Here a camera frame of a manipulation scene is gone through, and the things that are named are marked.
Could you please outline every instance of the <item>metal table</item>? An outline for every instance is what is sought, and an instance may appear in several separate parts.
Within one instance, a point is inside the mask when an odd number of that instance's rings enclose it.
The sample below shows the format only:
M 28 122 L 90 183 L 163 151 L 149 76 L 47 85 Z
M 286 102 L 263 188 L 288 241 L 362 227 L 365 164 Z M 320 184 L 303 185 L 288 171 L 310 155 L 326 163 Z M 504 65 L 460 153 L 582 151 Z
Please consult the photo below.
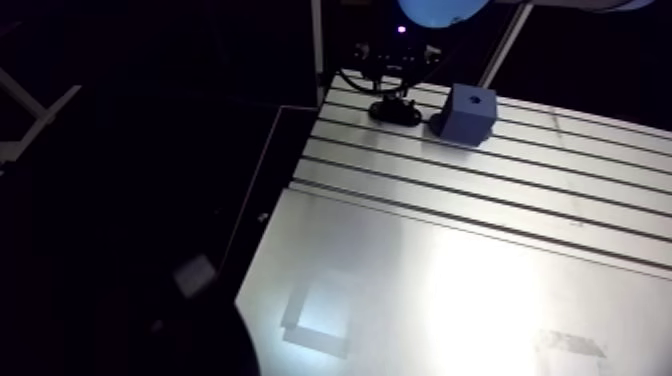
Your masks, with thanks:
M 672 134 L 499 98 L 472 150 L 374 100 L 334 80 L 238 294 L 263 375 L 672 372 Z

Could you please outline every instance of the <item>metal bar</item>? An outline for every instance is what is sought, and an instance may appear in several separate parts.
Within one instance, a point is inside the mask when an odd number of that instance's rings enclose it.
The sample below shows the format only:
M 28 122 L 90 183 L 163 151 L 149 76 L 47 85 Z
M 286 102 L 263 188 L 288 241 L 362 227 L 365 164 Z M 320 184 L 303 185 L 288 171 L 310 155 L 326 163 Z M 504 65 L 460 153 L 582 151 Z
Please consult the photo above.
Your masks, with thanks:
M 35 123 L 30 127 L 28 132 L 23 136 L 21 141 L 13 142 L 0 142 L 0 162 L 12 161 L 15 162 L 19 159 L 21 154 L 28 148 L 28 146 L 35 140 L 40 132 L 51 123 L 51 121 L 56 117 L 56 114 L 65 106 L 72 97 L 77 94 L 79 89 L 82 87 L 80 85 L 75 85 L 66 91 L 62 97 L 60 97 L 54 104 L 45 111 L 43 116 L 35 120 Z
M 19 102 L 34 118 L 39 119 L 47 111 L 30 93 L 16 82 L 9 73 L 0 68 L 0 87 Z
M 513 15 L 509 27 L 499 41 L 497 50 L 495 50 L 492 58 L 490 58 L 487 68 L 485 68 L 485 72 L 483 72 L 483 76 L 478 83 L 479 86 L 484 88 L 490 87 L 497 75 L 497 71 L 499 71 L 499 68 L 502 66 L 504 59 L 506 59 L 506 55 L 508 55 L 509 50 L 511 50 L 513 43 L 516 41 L 520 30 L 522 30 L 523 25 L 525 25 L 525 21 L 527 21 L 527 18 L 530 16 L 532 7 L 534 7 L 532 4 L 521 4 L 518 6 L 516 14 Z

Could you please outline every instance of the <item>cable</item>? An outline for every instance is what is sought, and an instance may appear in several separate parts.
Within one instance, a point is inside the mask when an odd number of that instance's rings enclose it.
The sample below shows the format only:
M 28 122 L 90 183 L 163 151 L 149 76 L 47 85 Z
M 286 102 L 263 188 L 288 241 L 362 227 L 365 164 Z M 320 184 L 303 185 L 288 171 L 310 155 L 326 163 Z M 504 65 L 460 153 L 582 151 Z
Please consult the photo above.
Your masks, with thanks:
M 343 68 L 338 69 L 338 74 L 340 74 L 341 77 L 343 77 L 343 80 L 345 80 L 345 82 L 347 82 L 348 85 L 354 87 L 355 89 L 361 91 L 362 93 L 371 94 L 371 95 L 396 94 L 400 91 L 405 91 L 409 87 L 413 86 L 413 85 L 408 86 L 408 85 L 400 84 L 399 86 L 397 86 L 395 88 L 392 88 L 392 89 L 382 89 L 382 90 L 378 89 L 378 90 L 375 90 L 375 89 L 366 88 L 364 86 L 361 86 L 361 85 L 355 83 L 352 79 L 350 79 L 350 77 L 348 77 L 345 74 L 345 72 L 343 72 Z

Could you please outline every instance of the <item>small black object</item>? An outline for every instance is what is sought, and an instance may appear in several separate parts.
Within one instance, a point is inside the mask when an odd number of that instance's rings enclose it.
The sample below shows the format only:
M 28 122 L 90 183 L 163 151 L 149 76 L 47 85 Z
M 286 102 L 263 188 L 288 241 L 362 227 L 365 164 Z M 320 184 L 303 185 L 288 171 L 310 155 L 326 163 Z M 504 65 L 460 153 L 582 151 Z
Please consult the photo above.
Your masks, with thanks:
M 384 96 L 381 102 L 372 104 L 369 116 L 406 127 L 415 127 L 422 121 L 422 114 L 415 108 L 415 101 L 405 101 L 395 96 Z

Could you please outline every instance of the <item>metal plate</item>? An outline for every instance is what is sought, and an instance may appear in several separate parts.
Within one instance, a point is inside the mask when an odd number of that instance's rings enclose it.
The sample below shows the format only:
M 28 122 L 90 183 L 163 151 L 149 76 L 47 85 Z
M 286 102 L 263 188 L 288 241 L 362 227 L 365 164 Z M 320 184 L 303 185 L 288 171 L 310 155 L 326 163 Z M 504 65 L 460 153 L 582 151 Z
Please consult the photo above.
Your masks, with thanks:
M 287 190 L 236 299 L 263 375 L 663 375 L 672 282 Z

